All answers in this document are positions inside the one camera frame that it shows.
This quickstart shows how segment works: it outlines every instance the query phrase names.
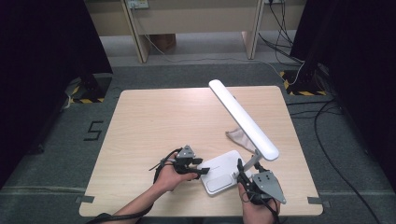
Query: wrist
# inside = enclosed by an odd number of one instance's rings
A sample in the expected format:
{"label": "wrist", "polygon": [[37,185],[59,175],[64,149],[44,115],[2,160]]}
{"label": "wrist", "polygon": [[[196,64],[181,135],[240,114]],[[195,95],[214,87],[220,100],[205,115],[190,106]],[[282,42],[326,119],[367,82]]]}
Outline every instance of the wrist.
{"label": "wrist", "polygon": [[164,185],[162,185],[162,184],[159,184],[159,183],[154,183],[151,187],[150,187],[150,189],[152,190],[152,193],[153,194],[156,194],[156,195],[159,195],[159,196],[162,196],[163,194],[165,194],[168,190],[165,188],[165,186]]}

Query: gray carpet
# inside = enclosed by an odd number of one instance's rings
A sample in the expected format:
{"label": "gray carpet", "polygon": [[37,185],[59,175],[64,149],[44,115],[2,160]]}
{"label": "gray carpet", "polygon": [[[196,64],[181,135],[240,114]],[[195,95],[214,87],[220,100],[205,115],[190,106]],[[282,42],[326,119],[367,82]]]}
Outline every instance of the gray carpet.
{"label": "gray carpet", "polygon": [[[277,71],[290,69],[274,64]],[[0,223],[85,223],[76,198],[84,194],[118,97],[123,90],[206,87],[211,79],[226,86],[283,84],[263,63],[196,64],[116,67],[106,98],[101,104],[72,104],[59,114],[45,143],[45,152],[25,156],[0,191]],[[328,101],[332,96],[290,96],[287,104]],[[285,223],[375,223],[373,216],[351,187],[337,174],[315,135],[314,116],[323,104],[288,105],[318,193],[326,203],[318,217],[282,217]],[[364,151],[337,103],[318,117],[318,136],[333,164],[367,201],[381,223],[396,223],[396,200],[379,165]],[[101,130],[97,141],[84,141],[92,121]],[[240,218],[146,218],[145,223],[240,223]]]}

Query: person's right hand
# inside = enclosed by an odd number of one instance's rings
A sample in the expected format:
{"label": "person's right hand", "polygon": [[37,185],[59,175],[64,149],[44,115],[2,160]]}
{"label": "person's right hand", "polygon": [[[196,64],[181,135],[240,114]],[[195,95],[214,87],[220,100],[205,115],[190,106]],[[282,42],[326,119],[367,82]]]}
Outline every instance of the person's right hand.
{"label": "person's right hand", "polygon": [[[177,153],[172,154],[169,159],[174,159],[176,155]],[[162,192],[165,193],[166,191],[174,190],[181,182],[193,180],[197,176],[198,174],[195,173],[180,175],[175,171],[175,167],[172,165],[172,162],[167,161],[165,166],[161,169],[154,185],[158,186]]]}
{"label": "person's right hand", "polygon": [[[242,200],[242,211],[244,224],[272,224],[274,223],[274,216],[265,205],[256,205],[248,202],[248,195],[241,183],[238,183],[239,196]],[[277,200],[270,200],[268,205],[274,211],[280,212],[280,202]]]}

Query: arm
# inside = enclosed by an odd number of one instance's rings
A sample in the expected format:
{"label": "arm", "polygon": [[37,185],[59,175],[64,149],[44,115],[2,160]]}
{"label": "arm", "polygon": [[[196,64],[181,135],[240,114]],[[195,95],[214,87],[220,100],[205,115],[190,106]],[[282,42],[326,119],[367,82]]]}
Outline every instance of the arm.
{"label": "arm", "polygon": [[[159,199],[163,194],[167,191],[174,190],[178,184],[186,180],[192,180],[197,177],[197,174],[189,173],[185,175],[178,174],[172,163],[166,163],[163,169],[161,170],[157,181],[144,193],[140,196],[132,200],[130,203],[126,204],[122,207],[118,212],[116,212],[115,216],[120,215],[128,215],[141,212],[151,206],[157,199]],[[129,219],[123,221],[113,221],[108,223],[122,223],[122,224],[135,224],[138,218],[136,219]]]}
{"label": "arm", "polygon": [[[242,200],[243,219],[245,224],[273,224],[274,216],[264,205],[255,205],[248,202],[248,196],[242,184],[238,183],[239,196]],[[279,213],[280,202],[270,200],[268,205]]]}

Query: white lamp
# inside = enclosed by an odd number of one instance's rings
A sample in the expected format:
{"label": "white lamp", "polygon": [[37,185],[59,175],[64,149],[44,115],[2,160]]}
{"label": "white lamp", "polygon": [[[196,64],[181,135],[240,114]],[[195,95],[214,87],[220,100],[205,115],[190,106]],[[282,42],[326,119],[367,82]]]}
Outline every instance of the white lamp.
{"label": "white lamp", "polygon": [[[261,158],[265,158],[267,161],[276,160],[279,151],[219,80],[210,81],[209,87],[256,147],[255,155],[247,163],[242,160],[245,174],[247,177],[251,177],[249,169],[257,161]],[[219,193],[236,184],[238,159],[242,159],[241,155],[236,150],[232,150],[198,166],[198,168],[210,167],[209,173],[201,176],[209,195]]]}

